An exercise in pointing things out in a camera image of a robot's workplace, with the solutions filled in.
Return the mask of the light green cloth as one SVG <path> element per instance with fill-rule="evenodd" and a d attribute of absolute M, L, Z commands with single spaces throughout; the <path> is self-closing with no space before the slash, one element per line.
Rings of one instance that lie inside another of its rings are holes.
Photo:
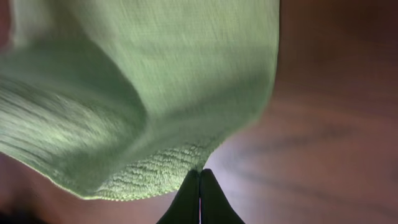
<path fill-rule="evenodd" d="M 1 152 L 83 199 L 180 187 L 260 117 L 276 0 L 13 1 Z"/>

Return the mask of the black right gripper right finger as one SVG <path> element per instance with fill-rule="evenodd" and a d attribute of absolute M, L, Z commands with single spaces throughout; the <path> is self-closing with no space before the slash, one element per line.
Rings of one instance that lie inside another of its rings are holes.
<path fill-rule="evenodd" d="M 211 169 L 200 173 L 201 224 L 244 224 L 233 210 Z"/>

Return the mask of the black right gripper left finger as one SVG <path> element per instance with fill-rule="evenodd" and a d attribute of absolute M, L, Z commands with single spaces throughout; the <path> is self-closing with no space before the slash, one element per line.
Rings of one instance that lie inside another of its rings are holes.
<path fill-rule="evenodd" d="M 185 176 L 170 207 L 157 224 L 199 224 L 200 223 L 200 176 L 191 170 Z"/>

